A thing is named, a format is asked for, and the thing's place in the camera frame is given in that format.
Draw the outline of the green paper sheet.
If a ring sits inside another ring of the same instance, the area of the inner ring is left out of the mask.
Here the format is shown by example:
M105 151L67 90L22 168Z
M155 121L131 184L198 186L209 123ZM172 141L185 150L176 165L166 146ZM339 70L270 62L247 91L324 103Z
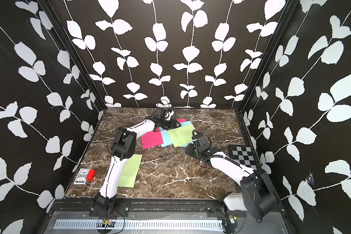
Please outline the green paper sheet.
M195 130L191 122L183 122L180 127L167 131L175 147L185 146L191 143L192 132Z
M134 154L126 163L121 175L118 187L133 188L139 166L142 160L142 155Z

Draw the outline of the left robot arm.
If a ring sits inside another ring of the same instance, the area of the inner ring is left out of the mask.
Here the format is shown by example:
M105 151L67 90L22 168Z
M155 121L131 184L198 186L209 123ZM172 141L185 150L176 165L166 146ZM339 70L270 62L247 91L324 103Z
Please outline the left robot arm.
M94 197L94 205L106 212L110 207L114 207L119 181L125 165L135 152L136 140L139 137L158 128L169 130L180 126L181 124L174 118L169 120L150 118L132 127L122 126L118 128L112 147L109 150L111 163L105 181Z

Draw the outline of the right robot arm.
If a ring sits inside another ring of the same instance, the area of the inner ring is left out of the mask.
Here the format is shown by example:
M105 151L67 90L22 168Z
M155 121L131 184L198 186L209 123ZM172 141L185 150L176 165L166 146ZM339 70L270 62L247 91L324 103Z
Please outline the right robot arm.
M239 193L230 193L221 201L226 213L248 212L261 220L280 204L279 194L265 170L239 164L216 147L188 144L186 154L220 170L239 185Z

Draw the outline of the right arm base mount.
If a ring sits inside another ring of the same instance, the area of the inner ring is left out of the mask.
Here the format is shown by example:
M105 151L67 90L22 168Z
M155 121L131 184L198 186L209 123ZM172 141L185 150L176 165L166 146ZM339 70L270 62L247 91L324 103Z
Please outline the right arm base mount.
M230 218L230 217L245 217L245 211L231 211L227 206L219 200L207 201L206 212L208 217Z

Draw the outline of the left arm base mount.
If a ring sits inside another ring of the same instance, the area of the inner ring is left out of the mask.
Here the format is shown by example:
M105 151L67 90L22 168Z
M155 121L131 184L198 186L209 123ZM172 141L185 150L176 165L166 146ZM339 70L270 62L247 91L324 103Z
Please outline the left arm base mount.
M109 202L107 205L107 209L103 209L97 205L96 202L93 202L91 207L91 211L89 212L90 217L98 217L98 218L116 218L116 217L128 217L130 208L129 201L123 200L115 200L113 202Z

